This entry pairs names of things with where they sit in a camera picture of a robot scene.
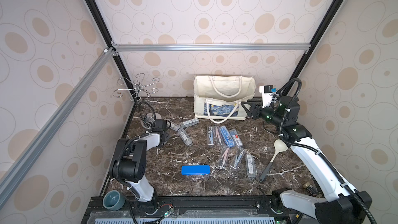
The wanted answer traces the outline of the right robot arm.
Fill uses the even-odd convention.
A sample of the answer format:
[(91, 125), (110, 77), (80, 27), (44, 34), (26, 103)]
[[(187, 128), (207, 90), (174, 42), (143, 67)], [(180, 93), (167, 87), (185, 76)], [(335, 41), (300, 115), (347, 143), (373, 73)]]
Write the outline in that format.
[(270, 95), (270, 100), (241, 103), (247, 116), (276, 127), (278, 139), (301, 159), (323, 193), (323, 198), (317, 198), (290, 188), (274, 190), (270, 200), (272, 210), (279, 213), (293, 209), (320, 224), (361, 224), (365, 219), (376, 223), (369, 210), (371, 196), (366, 191), (358, 191), (324, 155), (311, 133), (297, 122), (300, 111), (297, 96), (301, 87), (298, 78), (277, 91), (263, 86), (261, 93)]

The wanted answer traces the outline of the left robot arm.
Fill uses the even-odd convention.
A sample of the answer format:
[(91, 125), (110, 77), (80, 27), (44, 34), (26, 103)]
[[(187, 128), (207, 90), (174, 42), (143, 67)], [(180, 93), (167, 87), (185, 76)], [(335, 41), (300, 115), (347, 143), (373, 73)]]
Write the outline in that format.
[(171, 123), (158, 119), (154, 108), (145, 101), (137, 103), (139, 113), (142, 105), (152, 111), (151, 119), (145, 119), (140, 114), (140, 119), (148, 130), (132, 139), (118, 140), (108, 174), (133, 193), (134, 201), (142, 211), (153, 214), (158, 209), (158, 195), (145, 176), (147, 151), (155, 147), (162, 148), (167, 143), (170, 138), (167, 131)]

